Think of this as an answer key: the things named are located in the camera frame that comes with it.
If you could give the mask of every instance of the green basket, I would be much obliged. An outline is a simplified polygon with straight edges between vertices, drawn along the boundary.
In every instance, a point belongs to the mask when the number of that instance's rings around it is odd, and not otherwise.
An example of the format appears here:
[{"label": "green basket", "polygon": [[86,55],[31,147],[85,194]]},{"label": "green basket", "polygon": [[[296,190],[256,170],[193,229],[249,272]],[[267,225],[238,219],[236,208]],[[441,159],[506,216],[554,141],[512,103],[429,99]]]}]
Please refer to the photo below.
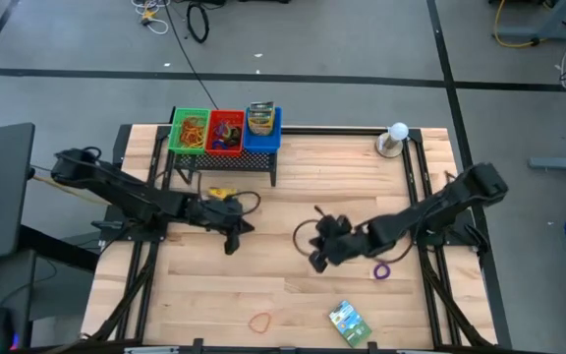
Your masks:
[{"label": "green basket", "polygon": [[[206,135],[208,134],[208,119],[210,111],[208,109],[191,109],[176,108],[174,111],[174,123],[172,124],[172,132],[169,135],[168,148],[176,153],[181,154],[203,154],[206,147]],[[183,147],[180,143],[180,137],[183,130],[183,122],[187,118],[196,118],[198,126],[203,127],[202,131],[202,147]]]}]

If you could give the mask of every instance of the purple rubber band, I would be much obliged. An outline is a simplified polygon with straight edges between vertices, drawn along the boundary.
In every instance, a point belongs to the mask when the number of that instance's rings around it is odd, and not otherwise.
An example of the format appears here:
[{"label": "purple rubber band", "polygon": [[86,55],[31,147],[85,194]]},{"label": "purple rubber band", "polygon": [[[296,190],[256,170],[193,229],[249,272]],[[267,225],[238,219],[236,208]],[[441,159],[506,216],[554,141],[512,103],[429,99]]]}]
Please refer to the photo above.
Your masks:
[{"label": "purple rubber band", "polygon": [[[385,274],[379,275],[380,269],[385,269]],[[374,274],[374,278],[377,280],[387,279],[388,276],[390,276],[390,267],[385,263],[380,263],[374,268],[372,273]]]}]

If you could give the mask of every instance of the table leg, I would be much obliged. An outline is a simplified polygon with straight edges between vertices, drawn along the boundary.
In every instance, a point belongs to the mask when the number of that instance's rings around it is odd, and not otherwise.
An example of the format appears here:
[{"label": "table leg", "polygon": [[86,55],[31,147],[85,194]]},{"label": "table leg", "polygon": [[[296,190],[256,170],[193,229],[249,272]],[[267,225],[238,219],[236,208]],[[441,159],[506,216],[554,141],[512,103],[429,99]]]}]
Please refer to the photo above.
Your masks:
[{"label": "table leg", "polygon": [[35,250],[42,257],[90,272],[95,272],[99,260],[98,254],[47,236],[25,225],[21,225],[19,230],[19,249]]}]

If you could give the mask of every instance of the orange rubber band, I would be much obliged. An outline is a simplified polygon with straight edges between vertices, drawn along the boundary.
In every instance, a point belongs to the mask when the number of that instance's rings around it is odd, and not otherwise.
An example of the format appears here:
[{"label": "orange rubber band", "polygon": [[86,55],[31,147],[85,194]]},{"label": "orange rubber band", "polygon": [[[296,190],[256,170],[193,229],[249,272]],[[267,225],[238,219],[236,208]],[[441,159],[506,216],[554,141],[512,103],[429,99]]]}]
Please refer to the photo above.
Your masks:
[{"label": "orange rubber band", "polygon": [[[265,324],[265,327],[262,330],[256,329],[253,326],[253,322],[258,319],[261,316],[267,316],[267,323]],[[267,329],[270,327],[270,323],[272,322],[272,315],[268,314],[268,313],[258,313],[256,315],[254,315],[250,321],[248,321],[248,328],[251,329],[251,331],[255,332],[255,333],[259,333],[259,334],[264,334],[267,332]]]}]

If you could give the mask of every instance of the yellow object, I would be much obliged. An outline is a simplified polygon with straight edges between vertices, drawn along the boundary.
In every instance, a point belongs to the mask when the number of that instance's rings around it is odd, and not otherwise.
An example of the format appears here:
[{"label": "yellow object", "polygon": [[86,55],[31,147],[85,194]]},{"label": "yellow object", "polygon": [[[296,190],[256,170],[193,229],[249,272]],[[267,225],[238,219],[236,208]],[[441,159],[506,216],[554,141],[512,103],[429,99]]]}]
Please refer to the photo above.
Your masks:
[{"label": "yellow object", "polygon": [[248,128],[258,136],[267,136],[274,130],[274,102],[253,102],[248,110]]},{"label": "yellow object", "polygon": [[[495,36],[495,40],[497,41],[497,43],[499,43],[499,45],[505,46],[507,48],[527,48],[527,47],[533,46],[532,42],[506,43],[506,42],[502,41],[501,39],[499,39],[499,34],[497,34],[497,25],[499,25],[499,16],[501,16],[501,9],[503,8],[503,5],[505,3],[506,3],[506,0],[501,0],[501,2],[499,3],[499,8],[497,9],[497,15],[495,15],[495,25],[492,29],[492,34]],[[547,40],[547,38],[544,38],[544,39],[541,39],[540,41],[544,42],[546,40]]]},{"label": "yellow object", "polygon": [[215,198],[223,200],[224,198],[237,194],[235,188],[209,188],[208,193]]}]

